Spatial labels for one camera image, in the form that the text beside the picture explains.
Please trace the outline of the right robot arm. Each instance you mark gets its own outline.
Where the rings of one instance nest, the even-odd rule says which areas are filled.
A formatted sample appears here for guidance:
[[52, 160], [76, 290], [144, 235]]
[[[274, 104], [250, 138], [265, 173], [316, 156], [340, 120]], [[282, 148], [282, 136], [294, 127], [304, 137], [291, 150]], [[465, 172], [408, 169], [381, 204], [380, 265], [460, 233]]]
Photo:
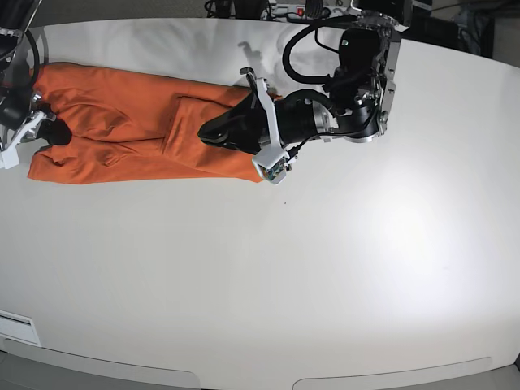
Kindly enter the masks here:
[[[39, 1], [1, 2], [1, 150], [44, 139], [50, 145], [67, 145], [72, 140], [72, 131], [58, 118], [50, 105], [42, 101], [42, 96], [34, 89], [41, 69], [37, 43], [29, 31]], [[5, 75], [15, 61], [20, 46], [27, 42], [32, 52], [32, 73], [22, 84], [7, 84]]]

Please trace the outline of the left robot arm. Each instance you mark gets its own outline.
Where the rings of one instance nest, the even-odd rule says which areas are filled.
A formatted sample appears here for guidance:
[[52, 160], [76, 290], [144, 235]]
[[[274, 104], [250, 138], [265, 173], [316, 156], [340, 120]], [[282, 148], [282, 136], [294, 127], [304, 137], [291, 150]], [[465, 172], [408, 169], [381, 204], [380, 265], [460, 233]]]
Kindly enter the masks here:
[[[352, 1], [328, 10], [321, 1], [303, 6], [269, 2], [263, 20], [303, 24], [284, 47], [282, 66], [303, 87], [274, 102], [276, 128], [259, 101], [260, 88], [250, 67], [241, 69], [251, 92], [242, 102], [203, 124], [198, 132], [207, 145], [256, 155], [279, 145], [296, 156], [319, 138], [369, 141], [385, 133], [392, 106], [402, 33], [410, 26], [410, 1]], [[339, 66], [333, 74], [303, 75], [291, 63], [293, 48], [321, 28], [343, 34], [337, 48]]]

